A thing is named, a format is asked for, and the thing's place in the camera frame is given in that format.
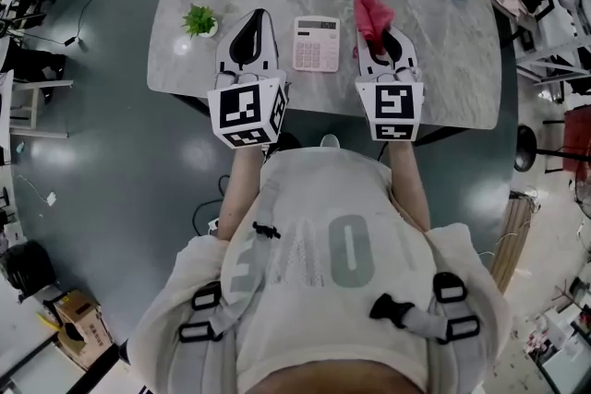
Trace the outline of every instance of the white chair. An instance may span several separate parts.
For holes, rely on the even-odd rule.
[[[25,137],[67,138],[67,133],[47,132],[37,129],[37,112],[39,106],[39,90],[45,88],[71,87],[72,80],[49,80],[44,82],[14,82],[14,71],[0,74],[0,94],[2,94],[2,109],[0,110],[0,146],[10,148],[10,135]],[[30,90],[32,97],[30,105],[19,106],[18,110],[29,114],[29,122],[25,125],[10,123],[12,92]]]

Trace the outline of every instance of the electronics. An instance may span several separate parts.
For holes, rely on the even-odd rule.
[[[297,17],[294,21],[293,68],[329,72],[339,69],[341,22],[322,16]]]
[[[356,89],[376,141],[414,141],[424,101],[415,46],[398,29],[382,33],[389,58],[378,58],[357,31],[360,76]]]
[[[213,133],[232,149],[275,143],[287,92],[278,69],[271,15],[258,8],[239,19],[215,54],[215,90],[207,93]]]

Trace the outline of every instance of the black plastic clip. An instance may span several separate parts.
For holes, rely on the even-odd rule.
[[[205,310],[215,307],[222,298],[222,284],[213,281],[199,289],[191,300],[191,307],[194,311]]]
[[[464,316],[448,320],[445,340],[438,339],[440,345],[447,345],[450,341],[469,339],[480,334],[480,320],[477,316]]]
[[[451,272],[438,272],[435,275],[433,292],[440,304],[462,302],[468,295],[463,281]]]
[[[415,305],[411,302],[394,302],[389,294],[382,294],[371,307],[369,318],[388,318],[399,329],[406,328],[403,318]]]
[[[252,222],[252,228],[255,229],[257,233],[261,233],[265,235],[267,238],[281,238],[279,232],[275,227],[268,227],[266,225],[259,225],[255,221]]]
[[[213,333],[210,322],[198,322],[195,324],[183,324],[178,328],[178,340],[181,343],[194,343],[195,341],[219,341],[223,333]]]

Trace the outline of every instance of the marble table top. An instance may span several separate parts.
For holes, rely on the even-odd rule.
[[[501,100],[501,51],[489,0],[383,0],[395,11],[393,24],[414,43],[423,72],[421,123],[493,128]],[[188,48],[182,17],[190,5],[209,6],[220,23],[210,39],[193,37]],[[353,0],[160,0],[152,26],[148,86],[152,90],[205,98],[215,83],[215,50],[230,27],[250,10],[271,13],[279,66],[291,82],[289,107],[363,115],[355,89],[358,62]],[[294,18],[324,15],[341,20],[337,73],[295,71]]]

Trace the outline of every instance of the dark gray floor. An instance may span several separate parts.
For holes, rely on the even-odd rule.
[[[76,32],[87,0],[58,0],[40,34],[64,41]],[[41,126],[67,129],[68,140],[26,139],[15,158],[48,208],[16,181],[25,234],[48,250],[64,288],[79,287],[103,305],[117,340],[124,340],[163,286],[175,254],[193,236],[198,203],[218,197],[217,181],[232,153],[209,121],[180,101],[151,92],[146,64],[158,0],[95,0],[83,22],[84,47],[39,46],[67,54],[66,78]],[[417,150],[433,221],[470,225],[476,248],[490,249],[499,234],[512,175],[517,87],[512,52],[504,53],[499,124],[466,131]],[[285,129],[318,143],[327,131],[346,148],[377,156],[365,122],[290,111]],[[13,138],[16,146],[20,139]],[[199,217],[200,228],[215,208]]]

